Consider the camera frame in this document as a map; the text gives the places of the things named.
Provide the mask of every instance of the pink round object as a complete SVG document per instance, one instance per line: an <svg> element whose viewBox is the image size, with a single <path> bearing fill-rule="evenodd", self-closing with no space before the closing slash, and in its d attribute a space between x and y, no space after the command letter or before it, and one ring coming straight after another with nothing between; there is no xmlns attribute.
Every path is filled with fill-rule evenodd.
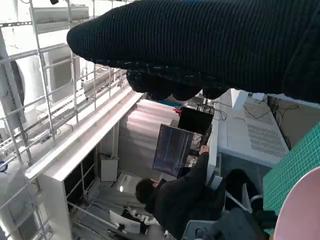
<svg viewBox="0 0 320 240"><path fill-rule="evenodd" d="M320 166L304 175L286 197L274 240L320 239Z"/></svg>

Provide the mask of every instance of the green grid mat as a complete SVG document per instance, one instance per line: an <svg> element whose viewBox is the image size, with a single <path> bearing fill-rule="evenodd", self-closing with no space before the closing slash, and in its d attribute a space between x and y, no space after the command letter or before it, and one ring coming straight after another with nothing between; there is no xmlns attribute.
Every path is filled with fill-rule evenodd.
<svg viewBox="0 0 320 240"><path fill-rule="evenodd" d="M320 122L263 178L263 208L280 209L295 183L320 166Z"/></svg>

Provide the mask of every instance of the white panel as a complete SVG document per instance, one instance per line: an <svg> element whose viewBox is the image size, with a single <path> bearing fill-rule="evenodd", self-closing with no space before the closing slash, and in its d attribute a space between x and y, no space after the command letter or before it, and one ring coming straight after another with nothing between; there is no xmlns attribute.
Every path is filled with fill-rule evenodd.
<svg viewBox="0 0 320 240"><path fill-rule="evenodd" d="M116 182L118 176L118 160L101 159L101 182Z"/></svg>
<svg viewBox="0 0 320 240"><path fill-rule="evenodd" d="M227 99L226 94L219 101ZM243 106L246 109L241 111L219 106L227 118L219 121L218 151L273 167L289 151L276 120L265 102L255 103L248 97Z"/></svg>
<svg viewBox="0 0 320 240"><path fill-rule="evenodd" d="M40 176L39 183L43 191L43 204L46 215L51 217L49 224L54 230L54 240L72 240L66 192L63 181L52 177Z"/></svg>

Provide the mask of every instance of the desk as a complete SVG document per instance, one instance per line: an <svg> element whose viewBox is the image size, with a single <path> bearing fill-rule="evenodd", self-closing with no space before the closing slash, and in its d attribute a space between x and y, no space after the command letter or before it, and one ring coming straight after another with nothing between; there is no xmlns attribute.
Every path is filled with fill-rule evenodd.
<svg viewBox="0 0 320 240"><path fill-rule="evenodd" d="M210 151L207 181L217 165L218 153L273 168L289 151L265 102L255 102L248 97L244 104L246 109L235 111L229 107L232 105L230 90L213 102L218 102L214 104L216 109L226 113L226 120L221 120L220 112L215 111L208 140Z"/></svg>

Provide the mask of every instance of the monitor screen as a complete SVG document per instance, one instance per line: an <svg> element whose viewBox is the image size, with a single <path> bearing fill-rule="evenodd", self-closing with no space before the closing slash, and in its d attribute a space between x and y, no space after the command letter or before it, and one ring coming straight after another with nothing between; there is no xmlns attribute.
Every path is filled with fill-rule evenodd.
<svg viewBox="0 0 320 240"><path fill-rule="evenodd" d="M181 109L178 127L204 135L213 118L214 116L210 113L183 107Z"/></svg>
<svg viewBox="0 0 320 240"><path fill-rule="evenodd" d="M177 177L186 164L193 136L193 132L161 124L153 169Z"/></svg>

